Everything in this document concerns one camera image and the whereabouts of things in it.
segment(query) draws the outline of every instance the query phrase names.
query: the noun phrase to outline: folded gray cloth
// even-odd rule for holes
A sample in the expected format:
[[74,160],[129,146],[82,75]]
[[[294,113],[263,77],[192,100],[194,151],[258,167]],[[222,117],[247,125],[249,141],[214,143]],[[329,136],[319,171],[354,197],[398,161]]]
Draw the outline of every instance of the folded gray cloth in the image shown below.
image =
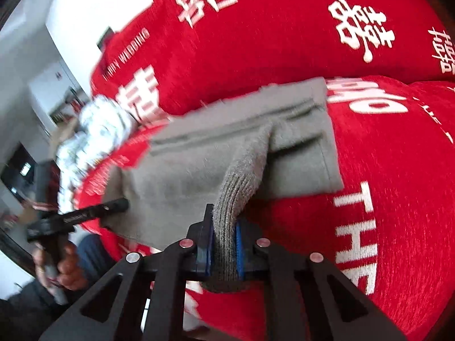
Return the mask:
[[253,195],[277,199],[342,189],[326,93],[324,79],[314,78],[176,119],[154,136],[137,168],[112,171],[104,201],[125,196],[130,209],[102,224],[164,249],[215,203],[216,241],[226,256],[235,219]]

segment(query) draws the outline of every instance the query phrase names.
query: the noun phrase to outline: metal pin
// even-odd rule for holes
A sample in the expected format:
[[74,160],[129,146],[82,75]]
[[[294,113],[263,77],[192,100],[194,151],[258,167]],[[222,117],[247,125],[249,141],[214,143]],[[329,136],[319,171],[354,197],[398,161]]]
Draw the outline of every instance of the metal pin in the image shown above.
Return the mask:
[[180,247],[184,248],[184,249],[189,249],[190,247],[192,247],[194,245],[194,242],[193,240],[189,239],[189,238],[185,238],[183,240],[180,241]]
[[140,259],[140,254],[137,252],[130,252],[127,255],[127,262],[128,263],[136,263]]
[[270,240],[268,238],[260,238],[256,241],[256,245],[259,247],[269,247],[270,246]]
[[313,263],[322,263],[324,261],[324,256],[319,252],[313,252],[310,254],[310,260]]

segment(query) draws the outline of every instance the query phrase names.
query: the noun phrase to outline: triangular cutout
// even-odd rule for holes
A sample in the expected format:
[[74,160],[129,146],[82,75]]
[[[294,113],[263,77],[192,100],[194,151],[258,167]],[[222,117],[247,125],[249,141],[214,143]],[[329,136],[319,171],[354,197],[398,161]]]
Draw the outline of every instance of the triangular cutout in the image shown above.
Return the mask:
[[343,322],[352,322],[368,314],[367,309],[333,275],[327,276],[327,282],[334,295],[335,302]]
[[120,289],[122,277],[120,275],[112,278],[106,286],[104,286],[99,293],[85,305],[80,313],[95,321],[104,323],[109,319],[112,305],[114,304],[115,297]]

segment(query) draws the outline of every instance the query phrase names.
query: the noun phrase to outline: red pillow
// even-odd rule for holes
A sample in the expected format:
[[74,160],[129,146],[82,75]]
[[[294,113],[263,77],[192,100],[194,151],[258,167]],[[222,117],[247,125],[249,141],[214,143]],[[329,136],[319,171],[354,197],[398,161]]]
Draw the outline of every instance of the red pillow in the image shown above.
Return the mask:
[[425,0],[155,0],[108,43],[92,90],[147,121],[315,76],[452,80],[453,52]]
[[[448,84],[407,86],[381,76],[328,81],[344,190],[256,202],[248,211],[288,250],[319,251],[336,263],[409,341],[425,338],[455,288],[455,146],[447,135],[455,135],[455,92]],[[142,131],[99,165],[84,183],[82,206],[99,203],[110,165],[136,165],[154,131]],[[125,250],[151,252],[103,234],[116,259]],[[264,339],[259,287],[228,295],[192,289],[187,311],[239,339]]]

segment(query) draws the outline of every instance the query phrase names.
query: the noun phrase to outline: black sleeve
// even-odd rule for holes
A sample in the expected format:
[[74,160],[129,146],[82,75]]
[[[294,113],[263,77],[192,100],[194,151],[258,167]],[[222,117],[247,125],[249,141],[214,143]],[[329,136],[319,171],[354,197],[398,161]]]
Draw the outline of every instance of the black sleeve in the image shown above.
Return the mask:
[[17,295],[0,300],[0,340],[38,341],[65,309],[34,280]]

